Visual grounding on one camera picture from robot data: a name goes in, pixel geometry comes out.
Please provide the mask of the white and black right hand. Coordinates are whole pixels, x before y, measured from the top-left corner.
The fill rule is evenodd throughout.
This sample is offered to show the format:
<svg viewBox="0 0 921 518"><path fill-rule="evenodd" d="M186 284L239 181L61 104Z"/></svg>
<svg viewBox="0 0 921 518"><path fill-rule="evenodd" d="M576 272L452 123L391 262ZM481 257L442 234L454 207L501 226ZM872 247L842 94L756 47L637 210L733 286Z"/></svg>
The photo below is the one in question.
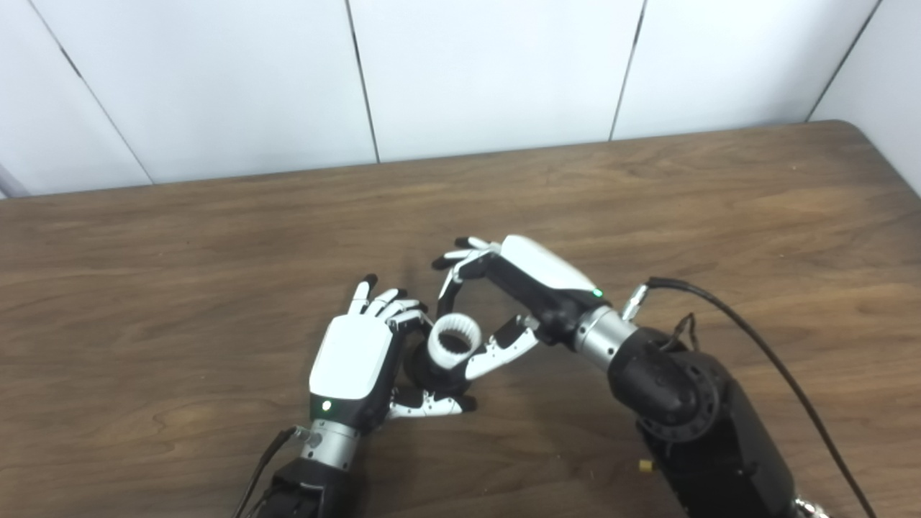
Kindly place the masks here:
<svg viewBox="0 0 921 518"><path fill-rule="evenodd" d="M456 250L432 262L433 269L446 272L437 298L438 316L452 312L465 282L482 278L527 311L511 317L486 344L477 345L471 356L460 362L465 381L516 360L539 343L563 345L576 352L586 319L611 309L588 276L535 240L510 234L503 242L465 237L458 238L455 245Z"/></svg>

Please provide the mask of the white and black left hand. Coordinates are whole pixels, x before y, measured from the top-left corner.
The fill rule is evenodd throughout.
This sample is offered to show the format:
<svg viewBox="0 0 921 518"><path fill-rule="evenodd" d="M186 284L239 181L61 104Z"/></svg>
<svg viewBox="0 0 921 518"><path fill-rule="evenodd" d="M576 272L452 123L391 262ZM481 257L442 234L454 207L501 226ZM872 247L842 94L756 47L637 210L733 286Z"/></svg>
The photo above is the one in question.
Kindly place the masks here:
<svg viewBox="0 0 921 518"><path fill-rule="evenodd" d="M473 412L477 400L444 391L396 386L406 340L432 329L427 305L403 288L372 294L378 276L355 288L348 310L329 323L309 374L309 417L375 432L388 419Z"/></svg>

